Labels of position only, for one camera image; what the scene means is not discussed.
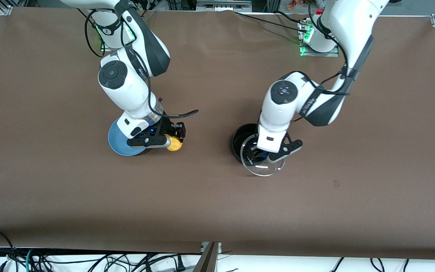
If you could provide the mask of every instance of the yellow ball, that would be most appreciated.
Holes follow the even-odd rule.
[[[182,147],[181,141],[179,141],[179,139],[177,139],[176,137],[169,136],[169,135],[166,135],[166,137],[169,138],[169,140],[171,140],[171,145],[167,147],[169,151],[177,151]]]

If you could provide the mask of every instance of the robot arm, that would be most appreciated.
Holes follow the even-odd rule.
[[[109,98],[124,110],[116,125],[128,139],[128,146],[178,150],[185,137],[185,127],[182,122],[170,122],[169,118],[190,116],[197,110],[184,115],[166,115],[160,100],[150,91],[150,78],[166,72],[171,59],[169,50],[145,24],[135,5],[127,0],[62,1],[76,8],[114,12],[122,22],[120,31],[123,24],[132,30],[135,36],[132,43],[124,45],[122,41],[122,48],[102,58],[98,81]],[[102,18],[108,18],[107,23],[114,19],[100,16],[102,22]]]
[[[342,46],[346,64],[330,90],[302,72],[289,73],[273,83],[259,116],[259,149],[281,153],[278,158],[282,159],[301,147],[283,152],[284,137],[295,112],[314,126],[329,125],[336,119],[372,48],[373,24],[387,3],[388,0],[330,0],[325,12],[314,16],[318,26]],[[315,31],[309,45],[325,52],[335,43]]]

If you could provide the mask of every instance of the brown table surface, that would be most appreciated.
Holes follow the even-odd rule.
[[[171,65],[152,90],[169,113],[200,112],[178,152],[122,157],[107,143],[121,110],[98,85],[83,22],[71,9],[0,17],[0,230],[15,246],[435,258],[428,18],[377,20],[338,119],[292,125],[304,147],[269,178],[236,162],[231,134],[256,122],[280,76],[320,81],[342,57],[300,57],[294,31],[233,12],[159,12],[149,25]]]

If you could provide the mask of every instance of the black pot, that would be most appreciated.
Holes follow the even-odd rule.
[[[233,155],[239,163],[241,162],[241,145],[251,135],[256,133],[256,124],[245,124],[236,129],[231,139],[231,150]]]

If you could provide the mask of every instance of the blue dish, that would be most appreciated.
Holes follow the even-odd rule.
[[[119,126],[117,126],[117,120],[115,120],[108,130],[108,144],[112,150],[122,156],[135,156],[144,152],[145,148],[131,148],[126,144],[127,137],[120,131]]]

